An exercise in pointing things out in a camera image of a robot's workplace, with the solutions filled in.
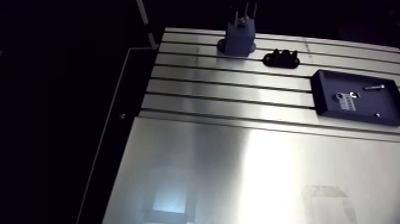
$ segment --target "screw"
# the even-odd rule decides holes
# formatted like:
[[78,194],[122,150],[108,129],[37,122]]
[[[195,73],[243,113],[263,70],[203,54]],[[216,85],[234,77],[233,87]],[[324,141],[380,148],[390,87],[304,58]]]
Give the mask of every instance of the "screw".
[[379,90],[379,89],[384,89],[385,85],[381,84],[381,85],[377,85],[377,86],[367,86],[364,87],[364,90]]

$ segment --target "metal pin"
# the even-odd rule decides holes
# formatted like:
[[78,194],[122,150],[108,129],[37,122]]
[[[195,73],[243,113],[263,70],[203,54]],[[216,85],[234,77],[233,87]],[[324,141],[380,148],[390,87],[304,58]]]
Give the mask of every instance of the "metal pin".
[[246,2],[246,9],[245,9],[245,15],[243,16],[243,18],[247,19],[247,10],[249,9],[249,2]]
[[235,26],[238,25],[238,16],[239,16],[239,11],[238,11],[238,8],[236,8],[236,12],[235,12],[235,23],[234,23]]
[[257,2],[254,5],[253,19],[255,18],[255,13],[257,12]]
[[363,89],[364,90],[379,90],[379,89],[384,89],[384,88],[385,88],[385,85],[381,84],[381,85],[377,85],[377,86],[367,86],[367,87],[364,87]]

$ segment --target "black plastic part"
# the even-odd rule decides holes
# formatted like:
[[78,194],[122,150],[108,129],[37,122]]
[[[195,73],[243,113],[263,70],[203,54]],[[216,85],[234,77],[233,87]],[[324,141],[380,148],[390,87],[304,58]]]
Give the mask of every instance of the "black plastic part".
[[300,60],[297,58],[297,51],[290,53],[289,50],[283,50],[280,53],[278,49],[275,49],[272,54],[266,54],[262,62],[269,67],[284,69],[295,69],[300,64]]
[[[363,86],[381,83],[385,84],[381,91],[363,91]],[[320,116],[400,126],[400,93],[391,79],[318,70],[311,78],[311,89]],[[355,110],[341,108],[341,92],[358,93],[359,97],[354,98]]]

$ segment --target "metal surface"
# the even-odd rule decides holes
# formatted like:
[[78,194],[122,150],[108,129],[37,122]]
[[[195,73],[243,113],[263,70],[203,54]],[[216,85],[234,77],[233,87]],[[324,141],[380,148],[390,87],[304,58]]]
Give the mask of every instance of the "metal surface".
[[[400,83],[400,51],[257,34],[249,58],[226,58],[223,35],[166,28],[104,224],[397,224],[400,128],[318,116],[309,78]],[[303,64],[264,66],[274,48]]]
[[193,99],[147,94],[142,108],[175,111],[198,116],[226,117],[265,122],[294,123],[322,127],[363,130],[368,132],[400,133],[400,127],[374,125],[350,120],[320,117],[314,110],[242,102]]
[[[160,52],[178,53],[178,54],[195,54],[213,57],[222,57],[217,52],[215,46],[205,45],[187,45],[181,43],[163,43],[160,46]],[[261,61],[265,54],[271,54],[273,50],[257,49],[249,55],[247,59]],[[381,61],[365,60],[359,58],[344,58],[326,55],[298,54],[298,58],[302,65],[322,66],[322,67],[338,67],[352,70],[369,70],[381,71],[385,73],[397,74],[400,71],[400,64],[386,63]]]
[[[162,41],[169,43],[216,45],[221,38],[223,38],[223,36],[194,35],[186,33],[165,33],[162,37]],[[254,40],[254,42],[256,43],[257,49],[270,51],[276,48],[289,49],[291,51],[297,50],[300,53],[311,54],[312,57],[322,54],[346,58],[366,58],[369,60],[391,61],[394,63],[398,63],[400,61],[400,54],[398,52],[387,52],[364,48],[354,48],[349,46],[322,45],[319,43],[292,42],[283,40],[256,39]]]
[[[173,33],[190,33],[190,34],[198,34],[198,35],[217,35],[223,36],[225,35],[225,31],[221,30],[198,30],[198,29],[182,29],[182,28],[165,28],[165,32],[173,32]],[[381,45],[373,45],[368,43],[357,43],[357,42],[349,42],[349,41],[336,41],[336,40],[328,40],[328,39],[317,39],[317,38],[305,38],[299,36],[283,36],[283,35],[271,35],[271,34],[262,34],[256,33],[255,37],[257,39],[274,39],[278,41],[294,41],[294,42],[308,42],[308,43],[320,43],[323,45],[336,45],[336,46],[351,46],[354,48],[365,48],[365,49],[377,49],[380,51],[389,51],[389,52],[400,52],[400,49],[394,48],[391,46],[381,46]]]
[[136,119],[103,224],[397,223],[398,143]]
[[171,66],[197,67],[201,69],[220,69],[242,71],[250,73],[275,74],[282,76],[311,77],[318,69],[341,71],[345,73],[363,74],[366,76],[393,79],[400,86],[400,76],[396,74],[378,73],[373,71],[361,71],[354,69],[341,69],[325,66],[309,66],[300,64],[297,69],[280,69],[265,66],[261,61],[201,57],[194,55],[163,54],[157,55],[156,64]]
[[314,100],[311,94],[246,88],[243,86],[150,80],[147,91],[153,93],[219,98],[265,104],[294,105],[299,107],[314,106]]
[[155,66],[151,74],[154,78],[191,80],[196,82],[219,83],[255,88],[311,91],[310,81],[304,78],[266,76],[237,71],[190,69],[184,67]]
[[215,125],[224,125],[233,127],[246,127],[252,129],[278,130],[282,132],[309,133],[313,135],[323,135],[323,136],[336,136],[336,137],[367,139],[375,141],[400,142],[400,137],[395,133],[393,135],[388,135],[387,133],[360,132],[357,130],[351,131],[343,129],[318,127],[318,126],[255,122],[255,121],[240,120],[240,119],[225,119],[222,117],[216,118],[216,117],[192,116],[185,114],[165,113],[164,111],[154,112],[154,111],[143,110],[140,112],[139,116],[154,118],[154,119],[177,120],[183,122],[215,124]]

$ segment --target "sticker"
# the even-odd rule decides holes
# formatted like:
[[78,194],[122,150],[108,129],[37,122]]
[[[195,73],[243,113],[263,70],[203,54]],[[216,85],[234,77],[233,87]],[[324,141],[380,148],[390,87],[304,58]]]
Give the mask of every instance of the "sticker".
[[338,92],[334,95],[334,99],[339,101],[340,109],[355,111],[353,97],[351,97],[350,94],[344,94],[343,92]]

